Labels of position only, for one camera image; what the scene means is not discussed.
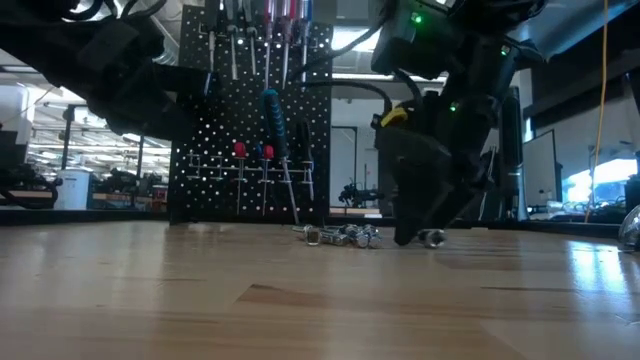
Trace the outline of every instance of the black pegboard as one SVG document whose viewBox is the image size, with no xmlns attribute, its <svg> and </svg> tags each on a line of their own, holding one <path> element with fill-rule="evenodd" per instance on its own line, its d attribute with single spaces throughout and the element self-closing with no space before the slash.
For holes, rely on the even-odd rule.
<svg viewBox="0 0 640 360">
<path fill-rule="evenodd" d="M 204 33 L 204 9 L 185 6 L 182 18 L 180 41 L 180 66 L 209 69 L 209 37 Z M 211 217 L 236 216 L 239 161 L 234 158 L 234 143 L 246 144 L 248 157 L 245 167 L 260 169 L 263 162 L 254 150 L 257 144 L 268 143 L 258 99 L 264 90 L 266 46 L 264 26 L 256 24 L 258 39 L 255 42 L 257 74 L 251 66 L 249 40 L 240 29 L 236 43 L 238 80 L 232 79 L 230 38 L 221 32 L 216 37 L 215 72 L 219 80 L 217 93 L 208 99 L 191 94 L 180 94 L 178 104 L 191 116 L 198 119 L 191 143 L 174 142 L 171 156 L 169 211 L 174 221 L 187 219 L 207 220 Z M 226 29 L 224 21 L 219 29 Z M 308 61 L 331 51 L 333 29 L 329 25 L 314 23 L 311 26 L 311 45 Z M 289 73 L 302 63 L 302 48 L 293 45 L 289 54 Z M 280 32 L 275 31 L 271 46 L 269 86 L 279 92 L 282 109 L 287 120 L 287 138 L 292 152 L 289 169 L 300 218 L 317 218 L 329 214 L 329 147 L 331 129 L 331 90 L 313 88 L 302 90 L 289 82 L 282 88 L 284 46 Z M 331 79 L 331 63 L 327 62 L 307 73 L 307 81 Z M 304 180 L 301 170 L 300 151 L 296 139 L 295 124 L 301 119 L 309 121 L 312 135 L 312 154 L 315 160 L 313 172 L 314 201 L 310 200 L 309 186 L 300 184 Z M 282 167 L 277 159 L 269 165 L 270 180 L 267 188 L 265 218 L 274 222 L 293 219 L 291 201 L 286 184 L 282 180 Z M 262 172 L 245 172 L 246 183 L 242 184 L 240 216 L 263 217 Z"/>
</svg>

